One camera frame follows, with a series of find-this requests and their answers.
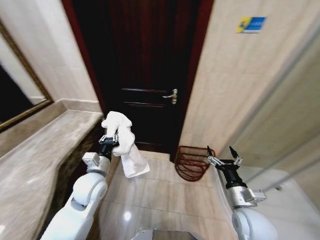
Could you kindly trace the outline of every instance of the blue sticker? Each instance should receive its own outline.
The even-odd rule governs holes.
[[[236,29],[237,33],[258,33],[260,32],[264,22],[265,16],[244,16]]]

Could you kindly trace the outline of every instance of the shower glass panel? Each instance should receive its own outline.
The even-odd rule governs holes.
[[[230,143],[243,157],[238,173],[268,197],[256,209],[280,240],[320,239],[319,30],[239,131]]]

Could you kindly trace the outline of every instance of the wire basket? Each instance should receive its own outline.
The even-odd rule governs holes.
[[[193,146],[179,146],[175,160],[175,170],[181,178],[189,182],[200,180],[209,168],[207,149]]]

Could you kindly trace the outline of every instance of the door lever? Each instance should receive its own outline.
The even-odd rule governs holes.
[[[176,104],[176,103],[177,103],[177,98],[178,98],[177,93],[178,93],[178,89],[175,88],[175,89],[172,90],[172,94],[171,94],[171,95],[169,95],[169,96],[162,96],[162,97],[163,97],[164,99],[172,98],[171,103],[172,103],[172,104]]]

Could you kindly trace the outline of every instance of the mirror frame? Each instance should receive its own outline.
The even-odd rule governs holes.
[[[48,105],[53,103],[52,97],[48,93],[48,91],[45,89],[43,84],[41,83],[40,79],[38,78],[37,74],[35,71],[32,69],[31,65],[29,64],[28,60],[25,58],[11,35],[9,34],[8,30],[4,26],[2,20],[0,19],[0,34],[2,34],[3,38],[5,41],[8,43],[8,45],[11,47],[13,50],[14,54],[17,56],[17,58],[20,60],[22,66],[24,69],[28,72],[30,77],[33,79],[34,83],[36,86],[39,88],[39,90],[42,92],[42,94],[45,97],[45,101],[40,102],[39,104],[35,105],[34,107],[20,113],[19,115],[3,122],[0,123],[0,133],[5,131],[6,129],[12,127],[13,125],[18,124],[22,120],[30,117],[31,115],[39,112],[41,109],[47,107]]]

